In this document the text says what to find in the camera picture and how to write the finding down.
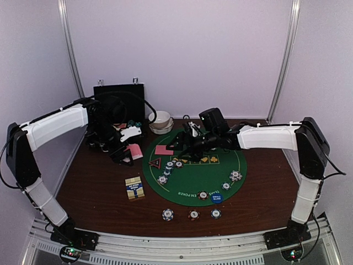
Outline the single blue chip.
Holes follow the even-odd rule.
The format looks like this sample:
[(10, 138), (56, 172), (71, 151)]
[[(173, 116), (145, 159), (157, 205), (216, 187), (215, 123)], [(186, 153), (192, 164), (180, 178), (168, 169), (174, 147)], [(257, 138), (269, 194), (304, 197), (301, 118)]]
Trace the single blue chip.
[(222, 189), (224, 190), (230, 190), (231, 185), (228, 182), (222, 183)]

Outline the dark blue green chip stack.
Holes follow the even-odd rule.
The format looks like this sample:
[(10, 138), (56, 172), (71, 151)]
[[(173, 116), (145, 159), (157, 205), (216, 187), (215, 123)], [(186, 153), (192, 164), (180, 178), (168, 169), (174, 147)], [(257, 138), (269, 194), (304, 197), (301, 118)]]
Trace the dark blue green chip stack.
[(214, 219), (219, 219), (222, 216), (222, 212), (219, 209), (212, 209), (210, 214)]

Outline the blue small blind button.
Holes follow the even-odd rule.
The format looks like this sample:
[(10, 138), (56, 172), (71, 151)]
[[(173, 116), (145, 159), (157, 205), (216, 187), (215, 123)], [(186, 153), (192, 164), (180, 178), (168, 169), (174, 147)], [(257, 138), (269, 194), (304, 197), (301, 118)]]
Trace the blue small blind button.
[(214, 193), (210, 196), (210, 198), (214, 204), (221, 204), (224, 200), (223, 195), (220, 193)]

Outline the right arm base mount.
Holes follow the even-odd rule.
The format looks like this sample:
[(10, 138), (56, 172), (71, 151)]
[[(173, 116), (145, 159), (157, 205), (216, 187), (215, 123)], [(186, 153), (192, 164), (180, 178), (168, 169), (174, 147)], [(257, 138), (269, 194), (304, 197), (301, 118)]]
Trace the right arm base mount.
[(311, 239), (306, 223), (300, 224), (289, 220), (283, 229), (264, 233), (264, 240), (268, 250), (299, 244), (302, 241)]

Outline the pink backed card deck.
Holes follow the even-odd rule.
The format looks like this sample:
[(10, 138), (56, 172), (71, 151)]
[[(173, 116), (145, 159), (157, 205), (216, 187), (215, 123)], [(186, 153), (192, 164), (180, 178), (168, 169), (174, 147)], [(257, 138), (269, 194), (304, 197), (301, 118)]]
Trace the pink backed card deck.
[(130, 150), (133, 161), (143, 157), (143, 153), (138, 144), (129, 144), (126, 149)]

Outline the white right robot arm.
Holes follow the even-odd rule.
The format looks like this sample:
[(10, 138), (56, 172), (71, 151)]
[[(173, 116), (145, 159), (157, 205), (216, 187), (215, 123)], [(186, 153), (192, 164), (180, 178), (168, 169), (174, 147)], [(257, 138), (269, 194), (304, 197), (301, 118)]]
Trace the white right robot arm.
[(291, 214), (291, 224), (283, 231), (286, 243), (293, 244), (304, 234), (305, 224), (317, 204), (324, 182), (330, 147), (315, 120), (306, 117), (288, 124), (241, 123), (232, 128), (226, 122), (211, 126), (205, 121), (206, 132), (194, 137), (189, 128), (177, 133), (167, 149), (179, 151), (199, 161), (204, 153), (214, 148), (227, 150), (278, 149), (282, 150), (293, 170), (299, 189)]

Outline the blue white chip stack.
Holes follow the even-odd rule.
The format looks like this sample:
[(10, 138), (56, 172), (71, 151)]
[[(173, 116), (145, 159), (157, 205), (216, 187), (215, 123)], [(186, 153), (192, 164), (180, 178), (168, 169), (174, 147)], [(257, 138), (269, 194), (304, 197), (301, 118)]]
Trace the blue white chip stack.
[(164, 209), (162, 211), (162, 219), (165, 221), (171, 221), (174, 218), (174, 211), (172, 209)]

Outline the dealt red card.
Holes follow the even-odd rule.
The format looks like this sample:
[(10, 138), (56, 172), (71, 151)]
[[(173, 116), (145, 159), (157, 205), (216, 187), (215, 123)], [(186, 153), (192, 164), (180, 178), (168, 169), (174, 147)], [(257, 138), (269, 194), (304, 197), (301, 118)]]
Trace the dealt red card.
[(155, 148), (155, 155), (166, 155), (166, 156), (171, 156), (174, 155), (173, 150), (168, 150), (166, 145), (157, 145)]

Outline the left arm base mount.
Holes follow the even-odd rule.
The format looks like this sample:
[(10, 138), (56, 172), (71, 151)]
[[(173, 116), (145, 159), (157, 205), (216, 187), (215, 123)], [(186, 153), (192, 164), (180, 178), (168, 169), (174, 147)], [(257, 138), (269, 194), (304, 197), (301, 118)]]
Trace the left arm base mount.
[(76, 224), (71, 217), (60, 226), (50, 222), (53, 227), (51, 241), (69, 245), (80, 250), (95, 251), (98, 244), (99, 235), (95, 232), (83, 231), (76, 228)]

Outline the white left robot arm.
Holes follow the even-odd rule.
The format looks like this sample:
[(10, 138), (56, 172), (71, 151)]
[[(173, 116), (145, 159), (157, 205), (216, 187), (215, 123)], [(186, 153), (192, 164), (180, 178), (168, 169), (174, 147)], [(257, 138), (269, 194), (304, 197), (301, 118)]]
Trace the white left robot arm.
[(57, 234), (67, 245), (79, 241), (79, 232), (65, 224), (68, 214), (42, 178), (36, 153), (42, 147), (77, 129), (92, 131), (103, 144), (115, 163), (132, 165), (133, 159), (127, 149), (128, 140), (141, 133), (135, 126), (117, 130), (102, 103), (93, 98), (81, 98), (62, 108), (22, 124), (8, 127), (6, 163), (12, 172), (16, 188), (31, 200), (34, 206), (54, 226)]

